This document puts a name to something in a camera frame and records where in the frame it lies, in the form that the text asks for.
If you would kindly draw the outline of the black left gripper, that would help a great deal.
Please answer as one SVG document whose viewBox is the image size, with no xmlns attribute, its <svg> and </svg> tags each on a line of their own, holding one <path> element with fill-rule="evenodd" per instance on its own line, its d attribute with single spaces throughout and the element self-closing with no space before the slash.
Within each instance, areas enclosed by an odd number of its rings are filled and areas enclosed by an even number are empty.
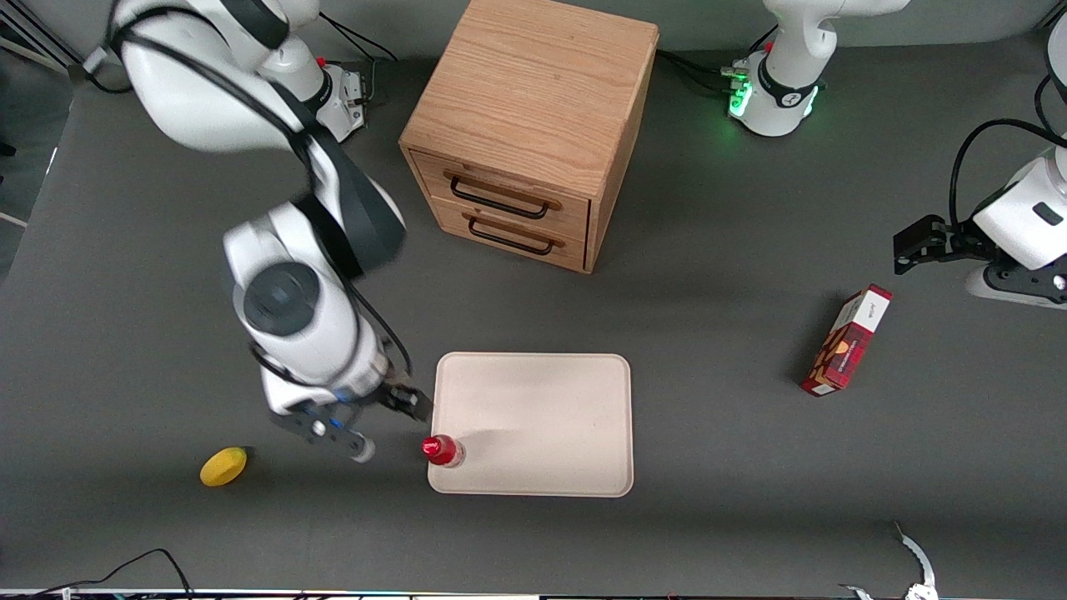
<svg viewBox="0 0 1067 600">
<path fill-rule="evenodd" d="M 926 215 L 893 236 L 893 254 L 894 274 L 904 277 L 922 263 L 991 263 L 999 247 L 973 219 L 946 225 L 943 217 Z"/>
</svg>

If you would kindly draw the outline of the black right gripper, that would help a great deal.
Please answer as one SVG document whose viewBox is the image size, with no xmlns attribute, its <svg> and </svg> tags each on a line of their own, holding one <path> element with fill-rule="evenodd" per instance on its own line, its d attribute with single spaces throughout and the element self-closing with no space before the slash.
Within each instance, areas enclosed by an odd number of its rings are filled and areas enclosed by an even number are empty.
<svg viewBox="0 0 1067 600">
<path fill-rule="evenodd" d="M 408 411 L 411 419 L 427 423 L 432 419 L 433 402 L 424 392 L 408 386 L 407 377 L 386 377 L 365 398 L 365 406 L 381 406 L 391 411 Z"/>
</svg>

